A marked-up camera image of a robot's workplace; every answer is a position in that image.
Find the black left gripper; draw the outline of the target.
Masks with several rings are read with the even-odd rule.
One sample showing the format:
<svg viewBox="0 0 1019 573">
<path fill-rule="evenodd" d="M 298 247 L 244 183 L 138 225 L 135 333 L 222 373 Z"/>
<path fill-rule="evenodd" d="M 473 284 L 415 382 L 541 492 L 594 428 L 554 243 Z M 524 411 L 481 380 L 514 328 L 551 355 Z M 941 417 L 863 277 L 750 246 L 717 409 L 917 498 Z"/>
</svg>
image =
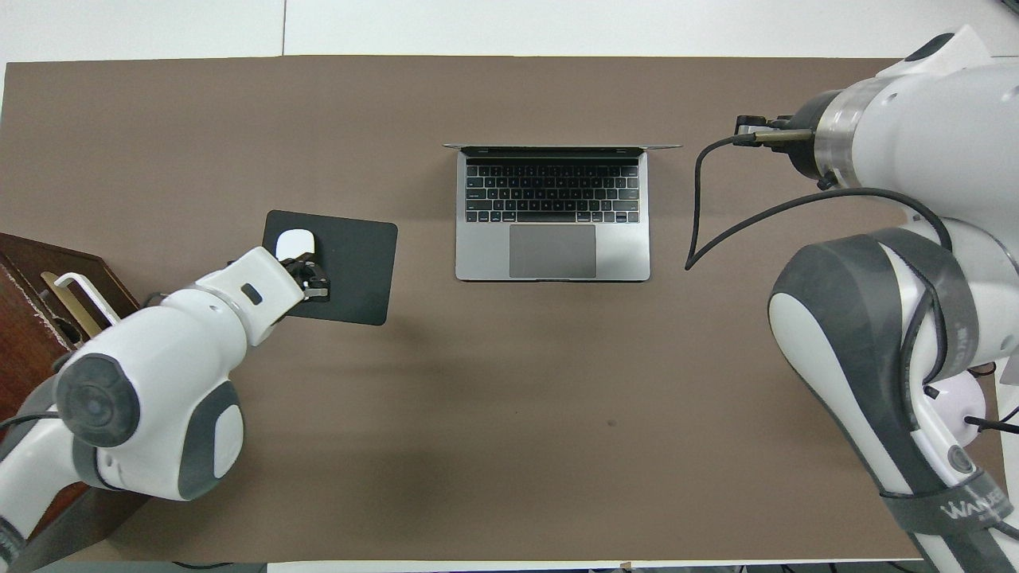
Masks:
<svg viewBox="0 0 1019 573">
<path fill-rule="evenodd" d="M 303 253 L 298 257 L 281 259 L 281 266 L 294 279 L 303 292 L 306 303 L 327 303 L 330 301 L 330 280 L 314 261 L 312 253 Z"/>
</svg>

